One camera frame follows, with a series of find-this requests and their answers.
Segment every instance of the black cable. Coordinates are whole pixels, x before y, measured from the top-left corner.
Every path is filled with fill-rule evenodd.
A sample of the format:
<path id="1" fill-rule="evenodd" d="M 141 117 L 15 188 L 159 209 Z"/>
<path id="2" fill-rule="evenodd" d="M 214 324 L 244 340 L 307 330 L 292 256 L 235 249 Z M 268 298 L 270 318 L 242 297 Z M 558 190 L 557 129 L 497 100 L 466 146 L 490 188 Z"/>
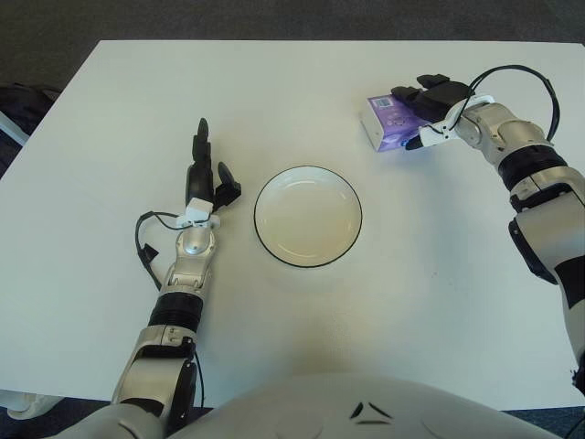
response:
<path id="1" fill-rule="evenodd" d="M 178 215 L 176 215 L 174 213 L 168 213 L 168 212 L 154 212 L 152 210 L 142 214 L 138 218 L 138 220 L 136 221 L 136 227 L 134 229 L 134 244 L 136 245 L 136 252 L 138 253 L 138 258 L 140 259 L 140 262 L 143 264 L 143 267 L 146 270 L 146 272 L 150 275 L 151 279 L 153 280 L 154 286 L 156 286 L 156 290 L 160 290 L 161 286 L 162 286 L 161 281 L 159 281 L 156 278 L 156 274 L 154 274 L 153 269 L 150 266 L 150 261 L 148 261 L 148 259 L 146 258 L 146 254 L 144 253 L 144 248 L 142 247 L 142 245 L 140 245 L 140 240 L 138 239 L 140 227 L 142 226 L 143 222 L 145 222 L 146 220 L 148 220 L 151 217 L 156 217 L 156 219 L 159 220 L 160 223 L 163 224 L 163 226 L 165 226 L 169 230 L 184 230 L 184 229 L 188 229 L 189 227 L 192 227 L 192 226 L 188 225 L 185 227 L 171 227 L 168 224 L 166 224 L 161 219 L 161 217 L 177 218 Z"/>
<path id="2" fill-rule="evenodd" d="M 184 227 L 171 227 L 168 224 L 166 224 L 159 215 L 173 217 L 173 218 L 176 218 L 177 215 L 175 215 L 174 213 L 166 213 L 166 212 L 153 212 L 153 213 L 154 213 L 154 216 L 156 217 L 156 219 L 159 220 L 160 223 L 163 224 L 169 230 L 185 230 L 185 229 L 188 229 L 189 227 L 192 227 L 190 224 L 188 226 L 184 226 Z"/>
<path id="3" fill-rule="evenodd" d="M 585 422 L 585 415 L 581 419 L 579 419 L 575 423 L 575 425 L 573 425 L 572 427 L 570 427 L 569 432 L 565 435 L 565 439 L 570 439 L 571 435 L 573 433 L 575 433 L 579 427 L 581 427 L 581 425 L 583 424 L 583 422 Z"/>
<path id="4" fill-rule="evenodd" d="M 200 407 L 203 409 L 203 401 L 205 400 L 205 386 L 203 385 L 203 371 L 201 370 L 201 364 L 199 363 L 199 356 L 197 355 L 197 351 L 195 351 L 195 362 L 197 363 L 197 370 L 199 371 L 199 384 L 201 384 L 201 405 Z"/>
<path id="5" fill-rule="evenodd" d="M 499 70 L 525 71 L 526 73 L 530 73 L 530 74 L 536 76 L 537 78 L 539 78 L 542 81 L 542 83 L 545 85 L 545 88 L 547 89 L 548 95 L 550 96 L 550 100 L 552 102 L 552 116 L 551 116 L 551 120 L 550 120 L 550 127 L 548 129 L 548 134 L 547 134 L 547 140 L 551 141 L 553 136 L 557 132 L 558 124 L 560 123 L 560 106 L 558 104 L 558 99 L 557 99 L 557 94 L 555 93 L 555 89 L 553 89 L 552 84 L 550 83 L 550 80 L 548 80 L 542 73 L 540 73 L 539 71 L 530 69 L 529 67 L 522 66 L 520 64 L 509 64 L 506 66 L 494 67 L 493 69 L 486 70 L 484 73 L 482 73 L 477 78 L 475 78 L 469 84 L 469 89 L 467 92 L 467 98 L 465 99 L 465 103 L 463 104 L 462 109 L 459 111 L 459 114 L 457 114 L 457 118 L 455 119 L 455 122 L 453 123 L 451 128 L 449 128 L 449 131 L 452 130 L 455 127 L 455 125 L 459 122 L 459 120 L 461 119 L 461 116 L 462 116 L 463 112 L 465 111 L 465 108 L 467 107 L 469 100 L 472 98 L 473 93 L 475 92 L 475 89 L 477 88 L 477 86 L 485 78 L 487 78 L 489 75 L 491 75 L 495 71 L 499 71 Z"/>

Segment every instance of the robot forearm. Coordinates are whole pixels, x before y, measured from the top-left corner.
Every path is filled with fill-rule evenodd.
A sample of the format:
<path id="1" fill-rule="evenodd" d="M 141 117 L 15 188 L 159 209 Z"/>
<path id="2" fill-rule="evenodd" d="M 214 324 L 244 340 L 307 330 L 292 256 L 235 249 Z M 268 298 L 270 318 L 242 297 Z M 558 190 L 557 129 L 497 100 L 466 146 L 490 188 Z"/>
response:
<path id="1" fill-rule="evenodd" d="M 512 240 L 530 271 L 562 290 L 580 364 L 574 384 L 585 394 L 585 178 L 567 166 L 535 124 L 517 119 L 491 96 L 473 96 L 469 103 L 461 117 L 463 102 L 445 121 L 422 128 L 420 138 L 425 146 L 461 138 L 503 179 L 517 212 L 508 226 Z"/>

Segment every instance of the robotic hand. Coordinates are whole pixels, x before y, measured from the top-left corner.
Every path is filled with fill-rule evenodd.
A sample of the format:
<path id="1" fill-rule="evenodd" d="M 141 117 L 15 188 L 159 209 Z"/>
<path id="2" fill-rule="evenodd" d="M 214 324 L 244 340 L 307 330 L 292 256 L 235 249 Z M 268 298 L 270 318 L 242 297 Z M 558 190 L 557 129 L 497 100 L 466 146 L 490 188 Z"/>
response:
<path id="1" fill-rule="evenodd" d="M 407 149 L 459 138 L 481 150 L 495 166 L 517 212 L 509 225 L 516 247 L 534 274 L 559 284 L 563 292 L 567 330 L 580 362 L 573 382 L 585 393 L 585 179 L 552 148 L 558 104 L 545 138 L 540 128 L 518 120 L 491 96 L 474 96 L 479 78 L 468 87 L 442 75 L 425 75 L 419 81 L 426 91 L 394 89 L 393 94 L 419 117 L 431 121 L 420 128 L 420 136 Z M 56 436 L 58 439 L 159 439 L 179 429 L 173 438 L 556 437 L 422 384 L 345 374 L 296 377 L 272 384 L 181 429 L 194 399 L 196 366 L 192 358 L 215 247 L 211 228 L 218 225 L 211 213 L 240 192 L 220 164 L 224 184 L 214 197 L 203 120 L 194 142 L 194 160 L 187 173 L 186 214 L 177 220 L 179 228 L 187 229 L 177 239 L 176 262 L 120 378 L 113 405 Z M 145 256 L 141 259 L 146 267 Z"/>

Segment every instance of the black logo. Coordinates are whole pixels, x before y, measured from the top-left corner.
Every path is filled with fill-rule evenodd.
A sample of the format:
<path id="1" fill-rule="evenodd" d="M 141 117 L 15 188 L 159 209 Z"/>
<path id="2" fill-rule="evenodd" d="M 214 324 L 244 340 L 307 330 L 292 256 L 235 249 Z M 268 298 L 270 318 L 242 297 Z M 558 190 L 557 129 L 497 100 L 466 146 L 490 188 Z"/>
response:
<path id="1" fill-rule="evenodd" d="M 371 402 L 368 402 L 367 405 L 371 410 L 363 402 L 360 402 L 351 413 L 351 416 L 349 416 L 349 419 L 354 419 L 356 425 L 392 425 L 392 416 Z"/>

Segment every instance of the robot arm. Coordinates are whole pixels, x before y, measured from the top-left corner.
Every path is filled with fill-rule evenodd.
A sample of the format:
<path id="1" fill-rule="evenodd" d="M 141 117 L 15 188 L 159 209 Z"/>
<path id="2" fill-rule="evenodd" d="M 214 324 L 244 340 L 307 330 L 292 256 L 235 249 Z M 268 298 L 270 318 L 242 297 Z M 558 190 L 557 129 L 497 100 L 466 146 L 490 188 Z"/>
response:
<path id="1" fill-rule="evenodd" d="M 222 184 L 214 191 L 207 122 L 201 119 L 193 141 L 194 163 L 187 170 L 186 212 L 176 219 L 175 263 L 160 284 L 160 295 L 118 381 L 112 405 L 95 412 L 59 438 L 159 439 L 184 427 L 193 407 L 197 359 L 195 346 L 216 249 L 212 213 L 241 194 L 228 168 L 219 163 Z M 157 215 L 148 212 L 140 221 Z M 149 270 L 144 249 L 139 249 Z"/>
<path id="2" fill-rule="evenodd" d="M 421 142 L 461 138 L 503 179 L 516 210 L 508 226 L 512 240 L 530 271 L 562 291 L 580 365 L 573 384 L 585 394 L 585 178 L 567 166 L 538 126 L 517 119 L 491 96 L 473 96 L 468 104 L 461 112 L 464 101 L 458 102 L 443 121 L 421 128 Z"/>

